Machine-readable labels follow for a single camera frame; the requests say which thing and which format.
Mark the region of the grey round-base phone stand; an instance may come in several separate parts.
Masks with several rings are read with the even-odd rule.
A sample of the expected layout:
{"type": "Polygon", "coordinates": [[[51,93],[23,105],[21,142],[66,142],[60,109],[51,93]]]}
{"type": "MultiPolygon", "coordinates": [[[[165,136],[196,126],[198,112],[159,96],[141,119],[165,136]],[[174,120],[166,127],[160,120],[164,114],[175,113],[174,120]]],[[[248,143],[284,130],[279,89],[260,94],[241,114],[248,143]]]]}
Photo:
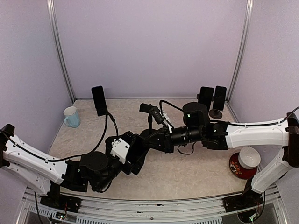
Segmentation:
{"type": "Polygon", "coordinates": [[[211,109],[208,114],[213,119],[221,119],[223,117],[222,111],[218,109],[211,109]]]}

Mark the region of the black phone blue edge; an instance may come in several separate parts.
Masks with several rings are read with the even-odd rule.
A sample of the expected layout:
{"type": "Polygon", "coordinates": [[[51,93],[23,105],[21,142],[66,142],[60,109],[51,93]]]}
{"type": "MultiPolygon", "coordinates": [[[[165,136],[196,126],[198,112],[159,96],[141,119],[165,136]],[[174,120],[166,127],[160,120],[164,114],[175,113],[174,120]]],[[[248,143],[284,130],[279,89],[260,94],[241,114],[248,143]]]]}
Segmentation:
{"type": "Polygon", "coordinates": [[[227,88],[224,86],[216,86],[214,93],[213,109],[223,111],[227,88]]]}
{"type": "Polygon", "coordinates": [[[106,98],[104,94],[103,86],[95,86],[91,88],[93,101],[95,105],[95,109],[97,112],[97,115],[104,116],[107,114],[107,104],[106,104],[106,98]]]}

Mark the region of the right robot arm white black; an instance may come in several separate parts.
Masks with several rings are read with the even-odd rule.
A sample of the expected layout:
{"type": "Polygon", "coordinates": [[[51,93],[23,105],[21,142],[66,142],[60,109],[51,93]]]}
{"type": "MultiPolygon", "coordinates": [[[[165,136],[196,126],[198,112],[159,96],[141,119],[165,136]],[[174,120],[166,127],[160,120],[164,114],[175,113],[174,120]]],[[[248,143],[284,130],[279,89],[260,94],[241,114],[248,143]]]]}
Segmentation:
{"type": "Polygon", "coordinates": [[[239,203],[249,207],[271,184],[289,170],[299,166],[299,121],[290,112],[285,118],[257,123],[212,122],[207,107],[190,102],[180,109],[184,127],[171,128],[164,125],[143,141],[143,146],[165,153],[173,153],[174,147],[200,141],[212,150],[229,148],[278,145],[277,156],[259,173],[246,182],[239,203]]]}

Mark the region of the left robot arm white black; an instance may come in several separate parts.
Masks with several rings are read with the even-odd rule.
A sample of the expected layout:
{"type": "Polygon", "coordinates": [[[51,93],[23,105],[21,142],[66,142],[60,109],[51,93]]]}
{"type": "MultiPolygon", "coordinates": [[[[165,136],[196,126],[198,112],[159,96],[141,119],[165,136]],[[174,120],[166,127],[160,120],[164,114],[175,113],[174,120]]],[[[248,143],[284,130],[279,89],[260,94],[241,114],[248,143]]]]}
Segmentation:
{"type": "Polygon", "coordinates": [[[149,151],[140,135],[125,132],[105,139],[105,152],[98,151],[101,137],[90,152],[59,159],[26,144],[14,129],[7,124],[0,130],[1,168],[15,171],[57,208],[65,204],[60,187],[86,192],[89,184],[92,191],[104,193],[120,172],[137,175],[149,151]]]}

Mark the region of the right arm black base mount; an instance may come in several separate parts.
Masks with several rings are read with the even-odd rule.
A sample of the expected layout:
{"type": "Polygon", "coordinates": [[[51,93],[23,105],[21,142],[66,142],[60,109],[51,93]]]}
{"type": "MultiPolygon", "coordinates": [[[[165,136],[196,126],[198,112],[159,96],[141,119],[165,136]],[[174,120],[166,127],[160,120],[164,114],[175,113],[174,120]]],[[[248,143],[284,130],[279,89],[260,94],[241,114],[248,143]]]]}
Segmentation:
{"type": "Polygon", "coordinates": [[[251,208],[263,204],[263,202],[261,197],[254,198],[252,196],[236,195],[223,198],[223,205],[227,213],[251,208]]]}

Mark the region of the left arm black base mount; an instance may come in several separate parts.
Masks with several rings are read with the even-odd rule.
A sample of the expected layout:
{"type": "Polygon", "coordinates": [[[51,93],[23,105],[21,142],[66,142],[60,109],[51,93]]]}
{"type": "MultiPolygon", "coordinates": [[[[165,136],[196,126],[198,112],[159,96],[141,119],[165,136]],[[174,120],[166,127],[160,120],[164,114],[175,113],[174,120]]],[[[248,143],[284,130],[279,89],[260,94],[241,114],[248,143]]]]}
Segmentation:
{"type": "Polygon", "coordinates": [[[41,197],[40,204],[66,212],[78,213],[82,199],[78,197],[59,195],[58,198],[41,197]]]}

